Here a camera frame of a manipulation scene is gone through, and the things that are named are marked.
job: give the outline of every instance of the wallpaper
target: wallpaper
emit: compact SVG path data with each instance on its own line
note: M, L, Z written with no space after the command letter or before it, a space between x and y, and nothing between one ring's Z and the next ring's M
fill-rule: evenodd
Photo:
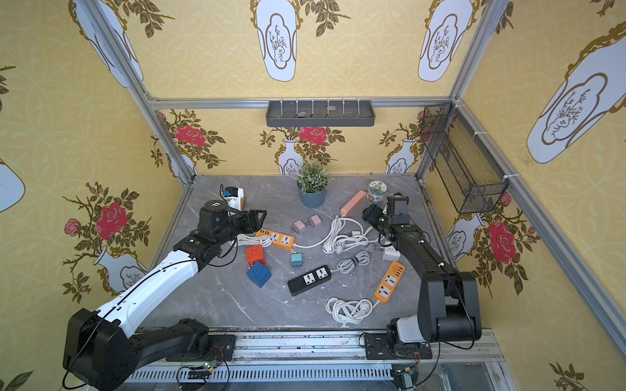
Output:
M353 128L268 128L263 109L177 109L160 116L201 175L291 175L308 159L336 174L409 173L424 153L422 108L376 108L374 126Z
M152 96L252 98L448 95L486 1L104 3Z
M68 0L0 10L0 378L57 390L70 316L145 273L182 188Z
M459 216L436 172L426 189L517 389L622 390L626 362L510 194L492 213Z
M513 19L463 99L626 310L626 4L531 0Z

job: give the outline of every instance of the black mesh basket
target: black mesh basket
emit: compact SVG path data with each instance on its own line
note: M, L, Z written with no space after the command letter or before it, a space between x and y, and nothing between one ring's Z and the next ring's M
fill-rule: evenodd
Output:
M452 103L424 109L421 137L456 211L491 212L508 187L504 173Z

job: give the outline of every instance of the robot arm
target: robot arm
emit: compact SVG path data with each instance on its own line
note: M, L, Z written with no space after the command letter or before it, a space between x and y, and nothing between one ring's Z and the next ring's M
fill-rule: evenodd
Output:
M63 368L100 391L112 391L150 362L175 353L202 355L208 348L208 328L192 319L162 330L134 332L174 289L207 266L224 243L261 229L266 215L265 210L234 210L222 200L207 202L198 229L156 268L96 311L83 308L70 318Z
M409 198L399 193L387 197L387 213L371 205L363 220L404 255L421 279L418 314L392 322L392 331L402 342L451 342L477 340L481 336L476 279L445 263L426 243L424 233L411 224ZM446 297L456 299L446 304Z

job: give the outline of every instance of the orange cube socket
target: orange cube socket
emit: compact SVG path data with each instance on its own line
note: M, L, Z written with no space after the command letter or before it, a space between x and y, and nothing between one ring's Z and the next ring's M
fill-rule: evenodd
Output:
M250 265L250 267L256 262L261 262L265 265L265 254L263 254L263 247L261 245L246 248L245 256L248 258L248 265Z

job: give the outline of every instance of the gray marble surface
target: gray marble surface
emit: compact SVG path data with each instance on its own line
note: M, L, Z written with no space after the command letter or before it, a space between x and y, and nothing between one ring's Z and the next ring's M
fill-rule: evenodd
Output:
M244 189L244 209L266 209L264 228L295 236L300 245L317 243L326 237L332 219L359 190L367 190L373 180L387 184L388 194L400 191L409 196L409 214L424 231L433 237L418 185L412 176L337 176L330 183L326 202L319 208L308 209L300 202L295 181L284 176L201 176L175 228L169 247L186 236L198 225L198 212L206 201L219 198L220 184ZM364 228L369 225L361 219L364 201L355 212L355 220ZM302 233L290 231L291 224L311 215L319 215L322 225L307 227ZM354 227L348 223L344 231ZM369 235L376 238L373 232ZM194 318L209 327L233 327L239 330L273 330L277 328L384 328L392 318L414 315L417 310L420 280L405 257L400 263L407 266L398 287L387 305L378 305L360 325L342 325L325 310L330 297L343 300L368 298L374 301L374 290L381 282L391 262L382 260L382 252L372 256L372 262L356 267L350 274L333 273L332 279L296 297L292 297L287 281L321 265L333 269L338 261L350 258L365 247L357 247L340 255L324 254L322 246L297 249L302 253L303 266L292 268L291 252L273 246L264 248L270 280L257 287L245 274L248 270L245 247L240 246L237 259L223 268L206 267L193 278L181 284L143 322L145 327L169 327L183 318ZM222 264L230 261L231 255Z

